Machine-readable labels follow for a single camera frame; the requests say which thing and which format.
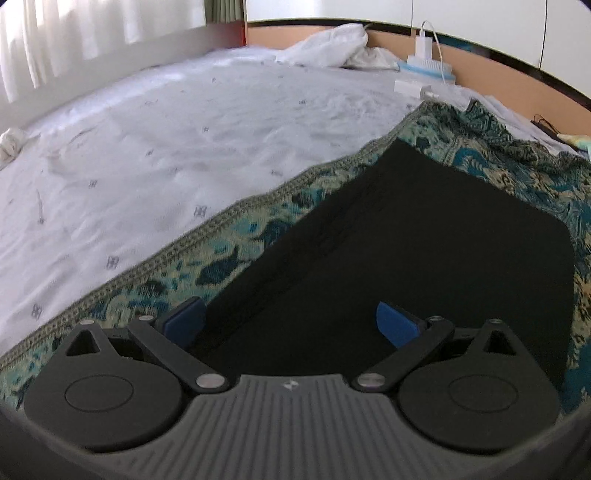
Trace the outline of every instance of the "wall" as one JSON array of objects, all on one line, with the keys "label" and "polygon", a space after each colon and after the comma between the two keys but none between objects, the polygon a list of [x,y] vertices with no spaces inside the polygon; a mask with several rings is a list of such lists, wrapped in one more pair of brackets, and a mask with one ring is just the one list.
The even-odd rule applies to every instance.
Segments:
[{"label": "wall", "polygon": [[212,24],[131,44],[116,53],[86,61],[82,68],[69,71],[23,99],[3,107],[0,132],[9,127],[25,127],[76,97],[146,67],[198,57],[217,48],[242,45],[242,22]]},{"label": "wall", "polygon": [[498,50],[535,67],[541,63],[545,18],[546,0],[414,0],[413,8],[414,27],[428,19],[438,33]]},{"label": "wall", "polygon": [[591,98],[591,10],[579,0],[548,0],[542,70]]},{"label": "wall", "polygon": [[280,18],[357,18],[409,25],[413,0],[245,0],[249,22]]}]

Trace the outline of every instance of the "metal screw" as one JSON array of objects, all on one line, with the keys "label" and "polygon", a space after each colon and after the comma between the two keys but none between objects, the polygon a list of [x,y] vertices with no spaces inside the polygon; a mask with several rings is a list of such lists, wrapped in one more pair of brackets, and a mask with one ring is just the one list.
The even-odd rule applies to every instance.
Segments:
[{"label": "metal screw", "polygon": [[386,383],[386,378],[374,373],[361,374],[357,377],[357,383],[363,388],[379,388]]},{"label": "metal screw", "polygon": [[203,374],[197,377],[197,386],[201,388],[220,388],[226,379],[220,374]]}]

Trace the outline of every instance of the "power adapter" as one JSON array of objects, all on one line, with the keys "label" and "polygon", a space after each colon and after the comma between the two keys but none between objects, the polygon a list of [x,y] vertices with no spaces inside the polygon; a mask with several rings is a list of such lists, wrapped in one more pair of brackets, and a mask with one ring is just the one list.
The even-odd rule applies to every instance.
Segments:
[{"label": "power adapter", "polygon": [[439,95],[431,91],[431,85],[402,79],[397,79],[394,82],[394,92],[418,98],[419,100],[424,100],[425,98],[435,99],[439,97]]},{"label": "power adapter", "polygon": [[414,54],[419,59],[431,60],[433,55],[433,39],[425,36],[425,31],[421,29],[419,35],[415,37]]}]

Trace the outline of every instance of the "teal patterned fabric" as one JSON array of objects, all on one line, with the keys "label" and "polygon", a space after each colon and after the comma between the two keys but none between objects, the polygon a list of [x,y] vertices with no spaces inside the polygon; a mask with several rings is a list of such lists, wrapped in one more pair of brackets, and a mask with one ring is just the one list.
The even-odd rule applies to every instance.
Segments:
[{"label": "teal patterned fabric", "polygon": [[562,400],[566,411],[574,410],[591,393],[591,170],[581,157],[556,157],[540,144],[513,139],[477,101],[466,112],[424,102],[358,153],[313,167],[274,192],[238,202],[90,293],[0,359],[0,398],[20,408],[39,370],[82,319],[103,327],[125,326],[133,315],[157,316],[191,296],[211,301],[306,213],[376,162],[396,138],[568,226],[576,265]]}]

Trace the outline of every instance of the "green curtain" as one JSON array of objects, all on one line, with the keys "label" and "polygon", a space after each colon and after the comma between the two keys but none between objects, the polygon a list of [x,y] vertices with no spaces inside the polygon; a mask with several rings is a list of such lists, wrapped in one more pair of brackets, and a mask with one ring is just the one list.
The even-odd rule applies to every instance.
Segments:
[{"label": "green curtain", "polygon": [[207,23],[230,23],[244,19],[242,0],[205,0]]}]

